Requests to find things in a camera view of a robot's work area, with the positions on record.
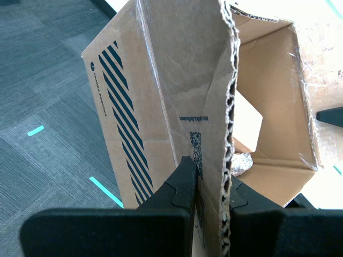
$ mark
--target gray carpet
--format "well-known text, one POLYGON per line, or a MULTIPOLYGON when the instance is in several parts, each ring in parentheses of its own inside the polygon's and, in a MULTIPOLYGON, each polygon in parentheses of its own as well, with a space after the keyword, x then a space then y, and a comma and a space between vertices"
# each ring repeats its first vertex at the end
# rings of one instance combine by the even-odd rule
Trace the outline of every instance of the gray carpet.
POLYGON ((0 2, 0 256, 39 210, 119 208, 89 179, 121 199, 80 57, 107 22, 89 0, 0 2))

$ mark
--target cardboard box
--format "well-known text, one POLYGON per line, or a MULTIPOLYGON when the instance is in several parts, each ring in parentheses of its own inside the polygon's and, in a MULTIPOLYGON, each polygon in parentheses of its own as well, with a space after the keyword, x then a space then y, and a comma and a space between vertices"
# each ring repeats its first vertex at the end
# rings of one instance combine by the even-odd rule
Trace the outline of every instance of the cardboard box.
POLYGON ((297 48, 291 22, 241 2, 130 0, 83 52, 125 208, 190 155, 199 176, 193 254, 227 256, 237 78, 263 116, 254 165, 240 179, 281 206, 291 201, 316 166, 297 48))

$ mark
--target black diagonal stripe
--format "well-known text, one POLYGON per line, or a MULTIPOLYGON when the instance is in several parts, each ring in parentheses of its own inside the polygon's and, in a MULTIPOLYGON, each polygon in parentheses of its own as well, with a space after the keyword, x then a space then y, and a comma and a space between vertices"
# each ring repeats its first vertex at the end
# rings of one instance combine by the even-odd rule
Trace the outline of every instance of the black diagonal stripe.
POLYGON ((130 159, 130 162, 132 163, 134 169, 137 171, 138 176, 141 178, 143 184, 145 185, 146 189, 148 190, 148 192, 150 193, 150 195, 153 195, 152 190, 150 189, 150 187, 148 186, 148 183, 146 182, 145 178, 143 177, 142 173, 140 172, 140 170, 138 169, 137 165, 135 164, 135 162, 133 161, 131 154, 129 153, 129 151, 127 150, 127 148, 125 147, 124 143, 122 142, 123 145, 123 149, 124 152, 126 153, 127 157, 130 159))
POLYGON ((148 174, 148 172, 146 171, 144 165, 142 164, 142 162, 140 161, 140 159, 138 158, 137 154, 135 153, 135 151, 133 150, 130 142, 128 141, 128 139, 126 138, 126 136, 124 135, 124 133, 122 132, 122 130, 120 129, 120 127, 117 125, 119 134, 122 136, 122 138, 124 139, 126 145, 128 146, 129 150, 132 152, 132 155, 134 156, 134 158, 136 159, 138 165, 140 166, 142 172, 145 174, 146 178, 148 179, 148 181, 150 182, 150 184, 152 185, 152 180, 148 174))
POLYGON ((129 164, 128 160, 126 160, 126 163, 128 164, 128 167, 129 167, 129 169, 130 169, 130 171, 131 171, 131 174, 133 175, 133 177, 134 177, 135 180, 137 181, 137 184, 138 184, 140 190, 143 192, 143 194, 145 195, 145 197, 148 199, 150 196, 146 193, 146 191, 145 191, 143 185, 142 185, 141 182, 139 181, 137 175, 134 173, 134 171, 133 171, 131 165, 129 164))
POLYGON ((139 199, 138 199, 136 193, 135 193, 135 197, 136 197, 136 200, 137 200, 138 204, 141 205, 141 203, 140 203, 140 201, 139 201, 139 199))
POLYGON ((123 68, 123 64, 122 64, 122 60, 121 60, 120 56, 117 54, 116 50, 114 50, 112 46, 108 46, 107 49, 113 55, 113 57, 117 60, 117 62, 119 63, 120 67, 122 69, 124 69, 123 68))
POLYGON ((113 109, 113 113, 114 116, 116 117, 117 121, 119 122, 119 124, 121 125, 122 129, 124 130, 125 134, 129 137, 130 141, 132 142, 133 146, 135 147, 135 149, 137 150, 137 153, 139 154, 139 156, 141 157, 141 159, 143 160, 143 162, 145 163, 146 167, 149 169, 148 167, 148 162, 144 156, 144 154, 141 152, 141 150, 139 149, 136 141, 133 139, 133 137, 131 136, 131 134, 129 133, 129 131, 127 130, 127 128, 125 127, 125 125, 123 124, 122 120, 119 118, 118 114, 115 112, 115 110, 113 109))
POLYGON ((122 81, 122 83, 124 84, 124 86, 129 89, 128 87, 128 83, 126 81, 126 78, 124 77, 124 75, 120 72, 120 70, 117 68, 117 65, 115 65, 115 63, 112 61, 112 59, 109 57, 109 55, 106 53, 106 51, 102 51, 102 54, 105 56, 106 60, 108 61, 108 63, 111 65, 112 69, 115 71, 115 73, 117 74, 117 76, 120 78, 120 80, 122 81))
POLYGON ((132 120, 132 122, 134 123, 134 125, 136 126, 136 128, 139 131, 138 128, 138 123, 135 119, 135 117, 133 116, 133 114, 131 113, 130 109, 128 108, 128 106, 124 103, 123 99, 120 97, 120 95, 118 94, 117 90, 113 87, 113 85, 111 84, 111 82, 108 80, 107 76, 105 75, 105 73, 103 74, 103 78, 105 79, 105 82, 107 83, 108 87, 111 89, 111 91, 113 92, 113 94, 116 96, 116 98, 118 99, 119 103, 121 104, 121 106, 123 107, 123 109, 125 110, 125 112, 128 114, 128 116, 130 117, 130 119, 132 120))
POLYGON ((133 104, 131 99, 129 98, 128 94, 125 92, 124 88, 122 87, 122 85, 120 85, 119 81, 115 78, 115 76, 113 75, 112 71, 107 67, 106 63, 104 62, 104 60, 101 58, 101 56, 99 55, 99 61, 102 65, 102 67, 106 70, 107 74, 111 77, 112 81, 114 82, 114 84, 116 84, 117 88, 119 89, 119 91, 122 93, 122 95, 124 96, 124 98, 126 99, 126 101, 128 102, 128 104, 131 106, 131 108, 133 109, 133 104))
POLYGON ((127 124, 127 126, 129 127, 129 129, 131 130, 132 134, 135 136, 135 138, 137 139, 137 141, 139 142, 140 146, 142 147, 142 149, 144 149, 143 146, 143 141, 141 140, 141 138, 139 137, 139 135, 137 134, 136 130, 132 127, 132 125, 130 124, 129 120, 126 118, 125 114, 123 113, 122 109, 119 107, 119 105, 117 104, 117 102, 114 100, 112 94, 110 93, 110 91, 107 91, 109 98, 111 99, 112 103, 114 104, 114 106, 116 107, 116 109, 118 110, 119 114, 122 116, 122 118, 124 119, 125 123, 127 124))
POLYGON ((141 194, 141 193, 140 193, 140 191, 138 190, 138 187, 137 187, 137 185, 136 185, 135 181, 132 179, 132 177, 131 177, 131 176, 130 176, 130 178, 131 178, 132 184, 133 184, 133 186, 135 187, 135 189, 136 189, 137 193, 139 194, 139 196, 140 196, 141 200, 142 200, 143 202, 145 202, 145 200, 144 200, 144 198, 143 198, 142 194, 141 194))

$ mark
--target cardboard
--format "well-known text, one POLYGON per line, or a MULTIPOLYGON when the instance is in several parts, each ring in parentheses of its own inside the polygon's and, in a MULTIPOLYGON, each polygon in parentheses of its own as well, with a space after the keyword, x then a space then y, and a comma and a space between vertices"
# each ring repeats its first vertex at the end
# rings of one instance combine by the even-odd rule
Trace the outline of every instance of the cardboard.
POLYGON ((82 55, 125 208, 149 198, 182 156, 194 159, 198 257, 229 253, 237 78, 263 116, 260 136, 247 135, 258 145, 241 179, 284 206, 315 163, 293 27, 231 7, 235 14, 226 1, 130 0, 82 55))

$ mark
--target qr code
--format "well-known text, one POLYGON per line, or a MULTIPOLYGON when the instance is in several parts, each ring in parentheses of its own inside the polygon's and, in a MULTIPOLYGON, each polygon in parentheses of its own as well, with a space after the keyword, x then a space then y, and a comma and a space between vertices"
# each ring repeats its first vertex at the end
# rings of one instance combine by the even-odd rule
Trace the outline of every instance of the qr code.
POLYGON ((197 166, 197 175, 203 179, 202 135, 199 132, 189 132, 193 145, 193 159, 197 166))

